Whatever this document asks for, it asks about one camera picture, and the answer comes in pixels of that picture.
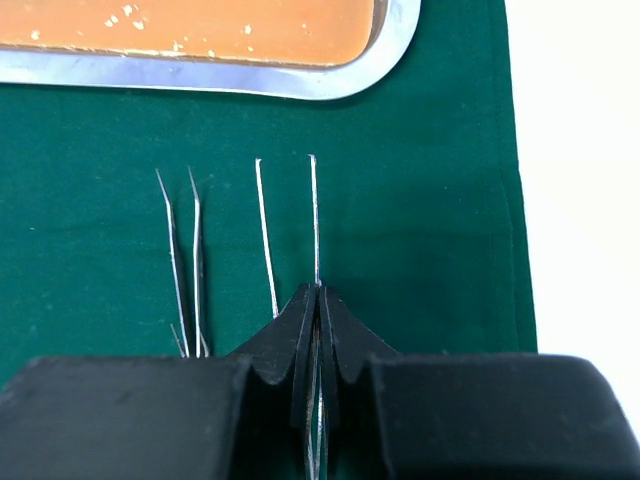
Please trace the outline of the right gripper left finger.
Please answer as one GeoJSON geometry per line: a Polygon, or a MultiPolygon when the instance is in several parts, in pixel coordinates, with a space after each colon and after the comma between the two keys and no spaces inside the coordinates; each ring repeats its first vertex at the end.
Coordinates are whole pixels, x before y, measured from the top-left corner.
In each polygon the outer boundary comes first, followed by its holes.
{"type": "Polygon", "coordinates": [[[42,356],[1,393],[5,479],[299,479],[316,290],[232,353],[42,356]]]}

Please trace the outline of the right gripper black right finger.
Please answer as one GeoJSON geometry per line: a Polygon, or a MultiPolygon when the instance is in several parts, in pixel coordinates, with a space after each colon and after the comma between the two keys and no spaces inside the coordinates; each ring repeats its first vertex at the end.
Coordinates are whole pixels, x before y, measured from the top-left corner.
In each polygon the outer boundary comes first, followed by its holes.
{"type": "Polygon", "coordinates": [[[639,443],[588,360],[391,348],[318,292],[337,479],[635,479],[639,443]]]}

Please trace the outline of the silver forceps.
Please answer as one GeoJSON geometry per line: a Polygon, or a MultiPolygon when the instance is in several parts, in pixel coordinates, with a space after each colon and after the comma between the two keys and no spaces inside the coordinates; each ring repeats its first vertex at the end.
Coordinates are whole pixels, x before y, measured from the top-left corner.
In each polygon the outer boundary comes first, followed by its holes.
{"type": "Polygon", "coordinates": [[[184,262],[179,245],[173,205],[160,171],[155,169],[155,173],[165,204],[169,255],[180,326],[180,333],[177,333],[174,325],[171,325],[171,331],[182,358],[207,358],[211,355],[211,350],[205,335],[205,271],[201,197],[192,170],[188,168],[194,200],[194,227],[192,238],[193,300],[190,301],[184,276],[184,262]]]}
{"type": "MultiPolygon", "coordinates": [[[[313,218],[313,254],[314,254],[314,285],[321,286],[320,279],[320,248],[319,248],[319,204],[317,186],[317,159],[314,154],[309,155],[311,173],[311,199],[313,218]]],[[[312,319],[311,337],[311,379],[307,403],[306,420],[306,460],[307,478],[326,478],[326,453],[325,453],[325,425],[324,425],[324,401],[322,392],[322,366],[321,366],[320,327],[318,321],[312,319]]]]}
{"type": "Polygon", "coordinates": [[[258,196],[259,213],[260,213],[263,251],[264,251],[264,259],[265,259],[269,292],[270,292],[272,317],[275,319],[279,315],[279,306],[278,306],[278,300],[277,300],[275,277],[273,272],[273,264],[272,264],[271,251],[270,251],[269,232],[268,232],[268,224],[267,224],[267,217],[266,217],[266,206],[265,206],[265,199],[264,199],[260,158],[255,159],[255,175],[256,175],[256,187],[257,187],[257,196],[258,196]]]}

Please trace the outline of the green surgical cloth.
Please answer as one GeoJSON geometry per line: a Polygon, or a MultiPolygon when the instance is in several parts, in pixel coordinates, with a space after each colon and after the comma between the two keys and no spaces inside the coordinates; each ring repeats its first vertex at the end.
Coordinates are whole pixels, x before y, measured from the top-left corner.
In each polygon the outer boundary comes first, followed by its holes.
{"type": "Polygon", "coordinates": [[[155,169],[190,301],[188,168],[201,197],[209,357],[274,320],[256,158],[279,315],[308,284],[319,327],[327,287],[401,353],[535,350],[505,5],[417,2],[398,64],[337,100],[1,79],[1,393],[42,356],[182,358],[155,169]]]}

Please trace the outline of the metal tray yellow liner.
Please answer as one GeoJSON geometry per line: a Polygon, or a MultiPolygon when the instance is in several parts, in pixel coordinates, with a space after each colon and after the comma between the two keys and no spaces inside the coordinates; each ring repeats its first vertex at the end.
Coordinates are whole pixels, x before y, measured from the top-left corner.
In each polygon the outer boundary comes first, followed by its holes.
{"type": "Polygon", "coordinates": [[[329,101],[401,60],[417,1],[5,1],[1,79],[329,101]]]}

